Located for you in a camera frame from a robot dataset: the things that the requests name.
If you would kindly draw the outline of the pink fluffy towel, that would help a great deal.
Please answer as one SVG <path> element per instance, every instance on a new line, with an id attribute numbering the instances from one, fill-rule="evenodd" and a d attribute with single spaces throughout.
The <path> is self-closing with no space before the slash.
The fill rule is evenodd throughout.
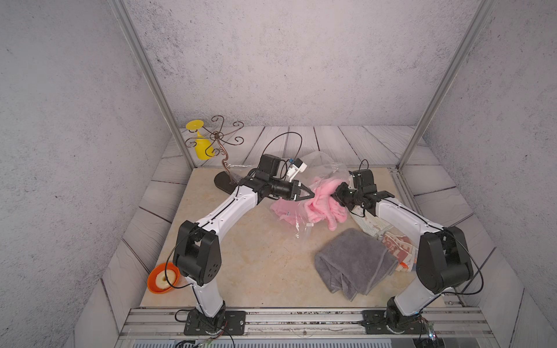
<path id="1" fill-rule="evenodd" d="M 348 219 L 346 207 L 342 207 L 332 198 L 335 189 L 347 182 L 341 178 L 315 178 L 310 188 L 315 197 L 301 202 L 279 199 L 271 205 L 271 211 L 279 220 L 294 226 L 298 231 L 307 225 L 325 221 L 331 231 L 335 231 L 340 223 Z"/>

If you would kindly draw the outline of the clear plastic vacuum bag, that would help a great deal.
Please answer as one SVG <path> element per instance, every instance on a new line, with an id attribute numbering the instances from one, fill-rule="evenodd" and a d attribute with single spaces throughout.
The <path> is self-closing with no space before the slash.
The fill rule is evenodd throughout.
<path id="1" fill-rule="evenodd" d="M 345 222 L 348 214 L 345 202 L 337 200 L 336 194 L 341 191 L 342 197 L 351 195 L 348 178 L 338 175 L 316 177 L 310 186 L 306 186 L 296 179 L 296 175 L 306 168 L 306 163 L 299 158 L 285 161 L 263 154 L 258 167 L 236 182 L 229 198 L 213 213 L 213 230 L 219 239 L 223 239 L 240 218 L 267 198 L 277 201 L 273 208 L 279 218 L 294 225 L 303 219 L 308 223 L 327 220 L 333 231 L 338 223 Z"/>

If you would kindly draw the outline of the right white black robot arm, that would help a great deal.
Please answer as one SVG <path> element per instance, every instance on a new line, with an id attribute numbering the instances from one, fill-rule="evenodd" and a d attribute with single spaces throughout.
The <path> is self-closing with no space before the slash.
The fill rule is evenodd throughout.
<path id="1" fill-rule="evenodd" d="M 445 227 L 414 212 L 388 191 L 378 191 L 370 169 L 351 173 L 354 187 L 340 184 L 332 197 L 343 207 L 361 207 L 403 232 L 417 246 L 416 278 L 387 303 L 385 317 L 391 327 L 413 323 L 433 300 L 450 288 L 472 280 L 473 260 L 464 232 Z"/>

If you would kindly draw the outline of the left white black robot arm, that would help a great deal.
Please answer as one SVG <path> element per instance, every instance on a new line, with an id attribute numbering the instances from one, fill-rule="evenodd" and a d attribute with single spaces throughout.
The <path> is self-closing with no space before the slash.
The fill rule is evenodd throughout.
<path id="1" fill-rule="evenodd" d="M 216 276 L 222 265 L 220 242 L 227 232 L 265 198 L 299 202 L 315 197 L 311 189 L 295 178 L 308 167 L 300 158 L 289 161 L 282 177 L 277 175 L 280 163 L 277 156 L 262 155 L 258 167 L 233 185 L 222 204 L 196 222 L 184 221 L 178 229 L 176 246 L 171 252 L 172 264 L 193 287 L 197 314 L 207 320 L 216 322 L 226 312 Z"/>

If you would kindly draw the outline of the grey folded towel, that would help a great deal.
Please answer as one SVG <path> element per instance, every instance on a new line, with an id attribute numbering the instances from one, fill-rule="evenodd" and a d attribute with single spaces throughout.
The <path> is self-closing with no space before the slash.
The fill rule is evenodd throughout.
<path id="1" fill-rule="evenodd" d="M 367 295 L 399 262 L 379 240 L 357 229 L 347 229 L 327 243 L 314 258 L 316 271 L 331 293 L 341 291 L 353 301 Z"/>

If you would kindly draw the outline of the red patterned cloth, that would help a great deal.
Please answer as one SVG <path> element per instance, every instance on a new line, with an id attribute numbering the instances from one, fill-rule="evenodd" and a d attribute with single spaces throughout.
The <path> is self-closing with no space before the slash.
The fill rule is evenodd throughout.
<path id="1" fill-rule="evenodd" d="M 381 242 L 390 254 L 397 259 L 396 271 L 410 273 L 413 270 L 417 261 L 418 249 L 407 236 L 386 231 L 381 238 Z"/>

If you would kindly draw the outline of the yellow plastic goblet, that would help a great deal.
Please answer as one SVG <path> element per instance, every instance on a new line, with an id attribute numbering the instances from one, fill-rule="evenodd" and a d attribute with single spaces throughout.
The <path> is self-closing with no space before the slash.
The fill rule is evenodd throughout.
<path id="1" fill-rule="evenodd" d="M 200 130 L 204 127 L 205 125 L 202 120 L 188 122 L 186 128 L 191 133 L 191 137 L 185 140 L 185 145 L 188 148 L 193 148 L 197 158 L 202 161 L 209 160 L 217 155 L 213 142 L 200 133 Z"/>

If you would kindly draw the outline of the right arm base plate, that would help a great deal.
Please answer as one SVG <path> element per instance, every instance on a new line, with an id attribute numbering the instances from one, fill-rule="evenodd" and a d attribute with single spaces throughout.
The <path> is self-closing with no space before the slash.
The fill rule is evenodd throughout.
<path id="1" fill-rule="evenodd" d="M 425 319 L 419 315 L 402 316 L 387 310 L 364 310 L 360 322 L 366 334 L 426 334 L 428 332 Z"/>

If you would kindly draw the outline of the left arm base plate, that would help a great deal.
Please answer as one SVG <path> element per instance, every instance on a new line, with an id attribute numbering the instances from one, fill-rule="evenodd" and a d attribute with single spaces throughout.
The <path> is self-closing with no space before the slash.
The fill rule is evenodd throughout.
<path id="1" fill-rule="evenodd" d="M 223 332 L 230 336 L 242 336 L 245 334 L 246 316 L 245 311 L 221 310 L 214 318 L 210 318 L 193 309 L 188 312 L 184 335 L 216 335 Z"/>

